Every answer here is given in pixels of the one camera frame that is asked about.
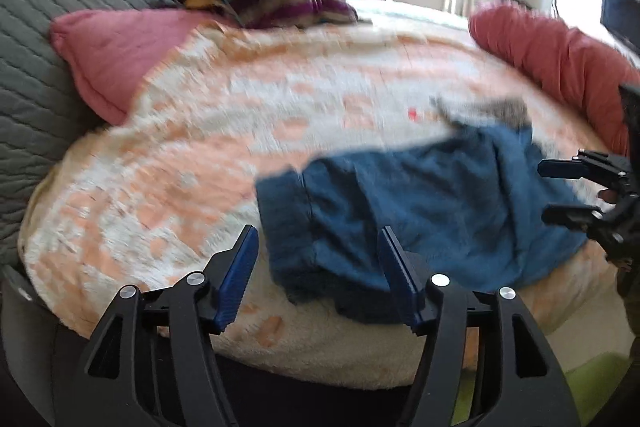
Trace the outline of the blue denim pants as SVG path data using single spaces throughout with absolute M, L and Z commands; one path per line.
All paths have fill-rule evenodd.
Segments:
M 536 283 L 584 246 L 585 234 L 541 219 L 577 197 L 539 176 L 544 154 L 523 101 L 437 108 L 454 127 L 446 139 L 319 157 L 257 182 L 270 273 L 292 303 L 326 299 L 348 319 L 398 323 L 378 260 L 384 228 L 476 291 Z

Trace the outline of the red rolled quilt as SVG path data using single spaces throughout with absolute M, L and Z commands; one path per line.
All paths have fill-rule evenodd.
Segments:
M 510 0 L 480 6 L 469 17 L 469 33 L 480 48 L 574 109 L 609 150 L 629 153 L 618 87 L 637 84 L 639 69 L 620 51 Z

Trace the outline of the black flat screen television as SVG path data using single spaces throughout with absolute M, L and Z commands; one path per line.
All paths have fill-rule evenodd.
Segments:
M 612 34 L 640 46 L 640 6 L 638 0 L 602 0 L 600 23 Z

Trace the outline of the orange white fleece blanket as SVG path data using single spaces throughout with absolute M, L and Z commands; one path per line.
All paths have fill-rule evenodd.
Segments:
M 324 156 L 448 138 L 438 101 L 518 98 L 544 158 L 609 150 L 574 109 L 483 49 L 430 22 L 243 29 L 198 25 L 143 78 L 123 124 L 77 140 L 37 187 L 18 245 L 51 312 L 89 337 L 122 286 L 155 291 L 231 248 L 245 225 L 259 254 L 214 349 L 249 366 L 358 389 L 412 382 L 424 341 L 364 324 L 326 299 L 292 303 L 272 278 L 256 184 Z M 586 243 L 520 288 L 552 332 L 615 280 Z

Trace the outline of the grey quilted headboard cover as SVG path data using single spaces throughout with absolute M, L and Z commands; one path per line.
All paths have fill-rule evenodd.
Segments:
M 86 132 L 118 121 L 129 96 L 97 72 L 125 31 L 163 0 L 1 0 L 1 261 L 15 265 L 32 192 Z

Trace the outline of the pink quilted pillow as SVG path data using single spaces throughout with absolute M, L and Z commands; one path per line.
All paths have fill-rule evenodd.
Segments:
M 128 115 L 143 77 L 201 23 L 218 18 L 178 9 L 81 10 L 50 25 L 50 43 L 70 66 L 78 94 L 107 124 Z

